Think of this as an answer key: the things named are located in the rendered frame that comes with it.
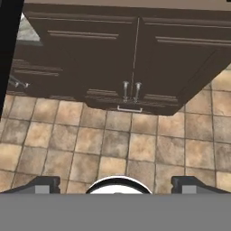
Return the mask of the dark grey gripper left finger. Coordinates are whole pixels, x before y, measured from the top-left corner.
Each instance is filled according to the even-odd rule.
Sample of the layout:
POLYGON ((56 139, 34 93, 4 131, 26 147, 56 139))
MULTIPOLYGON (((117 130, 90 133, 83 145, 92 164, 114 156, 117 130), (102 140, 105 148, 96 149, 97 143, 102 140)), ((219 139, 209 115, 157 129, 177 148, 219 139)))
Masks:
POLYGON ((24 194, 60 194, 59 176, 37 176, 27 184, 5 191, 24 194))

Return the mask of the dark brown drawer front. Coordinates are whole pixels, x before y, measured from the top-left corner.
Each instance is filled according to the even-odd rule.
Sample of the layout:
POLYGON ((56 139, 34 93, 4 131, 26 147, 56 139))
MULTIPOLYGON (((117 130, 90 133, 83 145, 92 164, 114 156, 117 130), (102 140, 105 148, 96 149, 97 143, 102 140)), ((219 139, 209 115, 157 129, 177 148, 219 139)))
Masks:
POLYGON ((116 109, 118 105, 130 109, 142 108, 143 112, 138 114, 155 116, 173 116, 182 108, 182 105, 169 105, 153 101, 138 101, 135 103, 129 99, 127 102, 124 102, 124 100, 119 97, 86 97, 86 104, 90 107, 110 111, 118 111, 116 109))

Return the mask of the dark brown cupboard door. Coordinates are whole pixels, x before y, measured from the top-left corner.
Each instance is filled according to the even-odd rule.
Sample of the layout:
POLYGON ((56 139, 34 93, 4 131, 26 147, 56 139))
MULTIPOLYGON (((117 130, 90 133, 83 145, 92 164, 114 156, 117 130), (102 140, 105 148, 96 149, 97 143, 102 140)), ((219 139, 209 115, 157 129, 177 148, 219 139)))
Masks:
POLYGON ((231 62, 231 22, 138 19, 134 66, 138 101, 187 102, 231 62))
POLYGON ((86 96, 119 97, 123 82, 133 76, 137 18, 128 15, 26 10, 42 42, 59 48, 74 61, 74 71, 86 96))

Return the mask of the dark brown side cupboard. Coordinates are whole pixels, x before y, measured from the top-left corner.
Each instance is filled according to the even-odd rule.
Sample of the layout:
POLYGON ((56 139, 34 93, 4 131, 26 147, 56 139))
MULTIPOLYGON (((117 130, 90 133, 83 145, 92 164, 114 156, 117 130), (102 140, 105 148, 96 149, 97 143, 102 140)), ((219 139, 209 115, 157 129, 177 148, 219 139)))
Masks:
POLYGON ((15 88, 8 82, 8 94, 84 101, 74 61, 59 48, 45 46, 41 42, 18 41, 10 75, 30 86, 15 88))

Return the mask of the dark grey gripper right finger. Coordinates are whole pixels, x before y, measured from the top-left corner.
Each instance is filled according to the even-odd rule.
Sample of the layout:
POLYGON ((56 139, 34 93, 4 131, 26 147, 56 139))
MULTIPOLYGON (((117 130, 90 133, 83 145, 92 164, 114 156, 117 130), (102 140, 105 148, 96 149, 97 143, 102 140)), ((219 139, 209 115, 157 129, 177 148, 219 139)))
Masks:
POLYGON ((171 177, 172 194, 203 194, 203 193, 221 193, 228 194, 228 191, 206 185, 194 176, 172 176, 171 177))

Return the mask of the white and black round object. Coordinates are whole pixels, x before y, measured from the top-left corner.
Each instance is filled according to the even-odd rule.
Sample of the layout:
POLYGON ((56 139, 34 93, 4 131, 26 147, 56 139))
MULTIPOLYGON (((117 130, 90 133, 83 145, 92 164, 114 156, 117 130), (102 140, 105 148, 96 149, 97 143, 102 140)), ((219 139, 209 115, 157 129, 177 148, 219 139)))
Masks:
POLYGON ((116 175, 105 177, 94 182, 86 191, 87 194, 151 194, 152 192, 139 180, 116 175))

